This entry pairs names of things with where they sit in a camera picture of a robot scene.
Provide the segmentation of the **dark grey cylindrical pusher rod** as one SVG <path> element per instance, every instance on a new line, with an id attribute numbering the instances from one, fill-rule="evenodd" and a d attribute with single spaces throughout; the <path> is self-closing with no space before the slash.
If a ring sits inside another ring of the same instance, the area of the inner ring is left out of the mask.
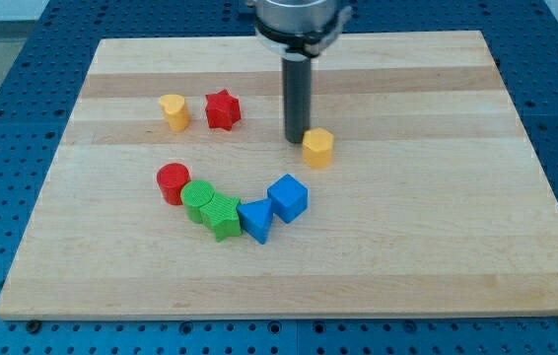
<path id="1" fill-rule="evenodd" d="M 312 64 L 282 60 L 284 135 L 294 144 L 303 141 L 311 127 Z"/>

